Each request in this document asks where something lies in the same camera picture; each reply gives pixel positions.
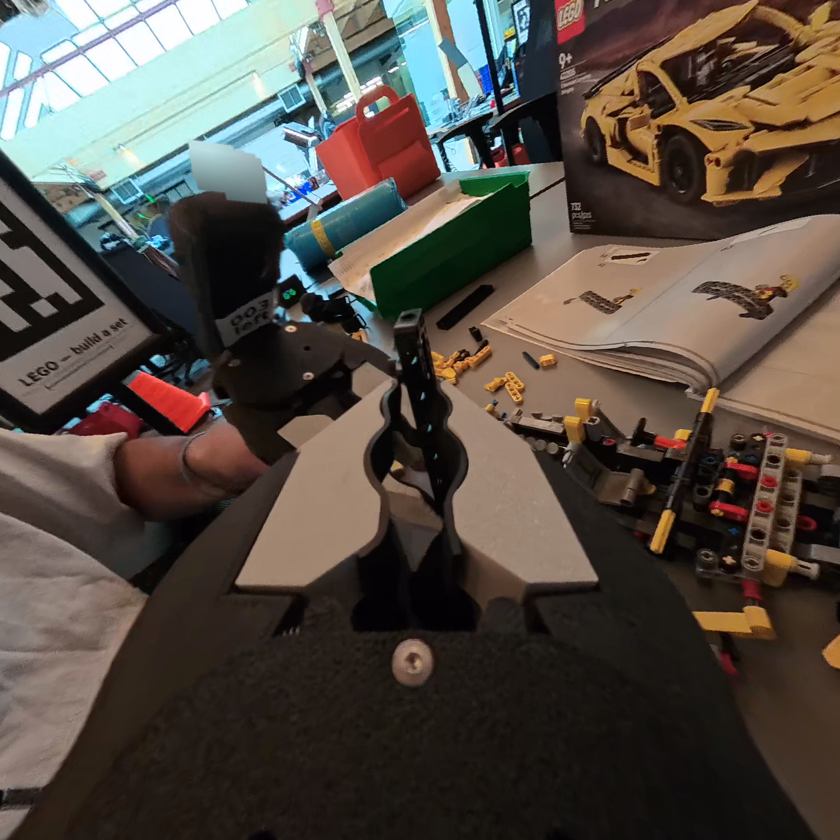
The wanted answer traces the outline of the person's left forearm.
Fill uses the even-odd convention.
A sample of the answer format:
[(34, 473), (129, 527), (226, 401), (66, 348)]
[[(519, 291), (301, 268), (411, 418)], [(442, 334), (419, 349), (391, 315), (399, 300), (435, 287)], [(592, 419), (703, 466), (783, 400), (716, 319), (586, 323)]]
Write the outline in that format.
[(192, 515), (203, 497), (184, 478), (182, 456), (189, 437), (142, 437), (122, 443), (113, 455), (121, 502), (149, 522)]

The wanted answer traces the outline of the dark monitor screen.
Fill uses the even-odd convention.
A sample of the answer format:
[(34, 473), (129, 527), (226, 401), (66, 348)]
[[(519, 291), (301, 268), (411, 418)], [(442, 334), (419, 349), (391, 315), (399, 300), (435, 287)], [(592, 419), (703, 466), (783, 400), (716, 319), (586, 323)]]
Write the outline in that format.
[(100, 253), (123, 283), (158, 317), (199, 341), (198, 310), (190, 291), (129, 245)]

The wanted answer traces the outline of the white papers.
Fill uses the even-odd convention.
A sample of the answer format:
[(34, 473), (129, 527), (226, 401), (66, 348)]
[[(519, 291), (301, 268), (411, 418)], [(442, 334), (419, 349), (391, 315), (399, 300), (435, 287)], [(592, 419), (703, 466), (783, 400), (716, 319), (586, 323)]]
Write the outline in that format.
[(480, 188), (494, 191), (488, 176), (445, 183), (392, 220), (344, 246), (329, 263), (329, 272), (342, 289), (375, 305), (374, 268), (482, 202), (487, 194), (478, 195)]

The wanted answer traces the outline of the long black holed lego beam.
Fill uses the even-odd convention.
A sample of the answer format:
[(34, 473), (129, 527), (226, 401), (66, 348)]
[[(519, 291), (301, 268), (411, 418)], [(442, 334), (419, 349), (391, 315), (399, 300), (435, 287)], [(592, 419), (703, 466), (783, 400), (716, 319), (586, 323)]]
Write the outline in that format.
[(413, 422), (415, 446), (423, 462), (441, 519), (452, 519), (452, 499), (461, 473), (460, 444), (449, 428), (452, 405), (442, 393), (434, 371), (421, 309), (404, 311), (394, 325), (394, 342), (407, 392)]

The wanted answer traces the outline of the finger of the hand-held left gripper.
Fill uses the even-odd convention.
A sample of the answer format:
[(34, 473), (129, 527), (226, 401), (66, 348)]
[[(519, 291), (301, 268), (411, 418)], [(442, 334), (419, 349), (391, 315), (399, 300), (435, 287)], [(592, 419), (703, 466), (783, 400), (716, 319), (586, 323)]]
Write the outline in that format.
[(282, 452), (294, 452), (332, 425), (327, 415), (301, 415), (293, 417), (277, 430)]

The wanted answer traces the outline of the lego car chassis assembly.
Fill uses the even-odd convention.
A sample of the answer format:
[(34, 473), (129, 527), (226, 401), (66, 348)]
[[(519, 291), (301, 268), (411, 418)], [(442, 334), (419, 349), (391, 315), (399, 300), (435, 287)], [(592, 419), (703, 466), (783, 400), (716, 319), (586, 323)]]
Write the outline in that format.
[(646, 418), (622, 433), (596, 400), (578, 399), (568, 416), (513, 413), (498, 401), (485, 411), (561, 462), (640, 541), (671, 560), (691, 558), (701, 583), (734, 585), (742, 607), (694, 612), (722, 669), (735, 676), (736, 638), (775, 638), (763, 592), (793, 575), (838, 584), (838, 464), (830, 455), (789, 446), (784, 434), (733, 434), (713, 445), (710, 389), (689, 429), (653, 433)]

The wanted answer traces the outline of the pile of yellow lego pieces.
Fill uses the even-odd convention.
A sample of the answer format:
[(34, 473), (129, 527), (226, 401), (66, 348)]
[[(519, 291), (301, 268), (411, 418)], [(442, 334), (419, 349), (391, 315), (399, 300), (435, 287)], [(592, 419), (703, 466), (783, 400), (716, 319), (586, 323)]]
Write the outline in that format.
[(467, 350), (456, 351), (449, 357), (435, 351), (430, 354), (434, 377), (441, 382), (456, 385), (463, 373), (483, 365), (491, 357), (492, 349), (488, 342), (483, 342), (473, 354)]

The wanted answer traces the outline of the black framed marker sign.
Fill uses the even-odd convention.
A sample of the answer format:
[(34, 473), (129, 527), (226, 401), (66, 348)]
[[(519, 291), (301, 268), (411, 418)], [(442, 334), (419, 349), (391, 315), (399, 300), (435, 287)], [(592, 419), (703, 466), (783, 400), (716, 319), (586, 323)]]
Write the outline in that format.
[(164, 324), (1, 154), (1, 414), (50, 434), (163, 352)]

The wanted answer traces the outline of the black table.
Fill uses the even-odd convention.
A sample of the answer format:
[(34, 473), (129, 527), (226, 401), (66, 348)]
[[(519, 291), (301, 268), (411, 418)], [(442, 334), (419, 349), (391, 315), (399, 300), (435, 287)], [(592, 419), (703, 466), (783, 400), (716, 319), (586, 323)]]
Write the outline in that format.
[(445, 144), (457, 139), (467, 139), (473, 144), (478, 152), (480, 165), (486, 169), (529, 165), (529, 147), (526, 143), (519, 142), (520, 124), (528, 119), (539, 127), (548, 146), (549, 162), (562, 162), (564, 158), (555, 92), (521, 102), (502, 114), (481, 112), (467, 117), (449, 127), (433, 131), (429, 138), (437, 146), (445, 172), (453, 171)]

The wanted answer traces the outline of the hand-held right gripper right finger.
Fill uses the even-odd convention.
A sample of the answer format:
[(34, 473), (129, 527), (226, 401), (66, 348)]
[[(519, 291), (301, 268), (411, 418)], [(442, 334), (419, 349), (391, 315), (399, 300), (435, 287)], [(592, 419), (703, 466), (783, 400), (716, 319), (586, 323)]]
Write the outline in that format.
[(523, 606), (593, 592), (597, 572), (531, 448), (452, 385), (429, 406), (443, 522), (429, 558), (429, 622), (478, 624), (499, 598)]

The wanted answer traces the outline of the lego instruction booklet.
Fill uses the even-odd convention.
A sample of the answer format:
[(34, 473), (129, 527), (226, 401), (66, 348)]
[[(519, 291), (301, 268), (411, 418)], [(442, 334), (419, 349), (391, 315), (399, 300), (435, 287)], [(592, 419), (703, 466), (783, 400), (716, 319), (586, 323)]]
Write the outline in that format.
[(582, 250), (482, 323), (838, 444), (839, 216)]

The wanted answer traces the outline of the green plastic bin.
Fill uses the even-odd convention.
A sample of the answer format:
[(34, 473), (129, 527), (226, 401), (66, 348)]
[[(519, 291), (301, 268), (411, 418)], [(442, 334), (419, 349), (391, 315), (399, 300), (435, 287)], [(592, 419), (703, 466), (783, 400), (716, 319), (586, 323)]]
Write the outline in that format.
[(353, 293), (384, 319), (427, 312), (532, 244), (526, 172), (460, 178), (430, 198), (444, 200), (447, 220), (426, 223), (411, 244), (369, 269)]

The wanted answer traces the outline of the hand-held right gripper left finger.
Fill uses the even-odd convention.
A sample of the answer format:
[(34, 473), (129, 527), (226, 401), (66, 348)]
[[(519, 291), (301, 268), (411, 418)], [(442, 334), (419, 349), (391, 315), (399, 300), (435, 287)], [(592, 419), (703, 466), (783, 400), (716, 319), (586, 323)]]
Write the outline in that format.
[(384, 380), (297, 452), (234, 589), (332, 598), (353, 624), (409, 624), (408, 576), (422, 554), (422, 496), (386, 474), (373, 448), (392, 443)]

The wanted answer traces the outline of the red carry case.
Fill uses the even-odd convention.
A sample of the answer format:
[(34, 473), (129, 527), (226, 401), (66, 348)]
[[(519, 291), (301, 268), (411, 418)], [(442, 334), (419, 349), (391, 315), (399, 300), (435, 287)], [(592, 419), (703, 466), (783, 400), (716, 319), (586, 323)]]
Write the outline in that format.
[(389, 86), (364, 94), (354, 117), (321, 142), (316, 153), (344, 201), (388, 179), (408, 198), (440, 175), (415, 97), (399, 97)]

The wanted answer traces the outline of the lego set box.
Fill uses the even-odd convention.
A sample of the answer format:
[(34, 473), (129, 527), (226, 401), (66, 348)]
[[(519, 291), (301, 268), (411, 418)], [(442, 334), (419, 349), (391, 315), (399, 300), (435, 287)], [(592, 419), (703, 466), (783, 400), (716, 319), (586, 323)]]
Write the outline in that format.
[(555, 2), (570, 231), (838, 214), (838, 2)]

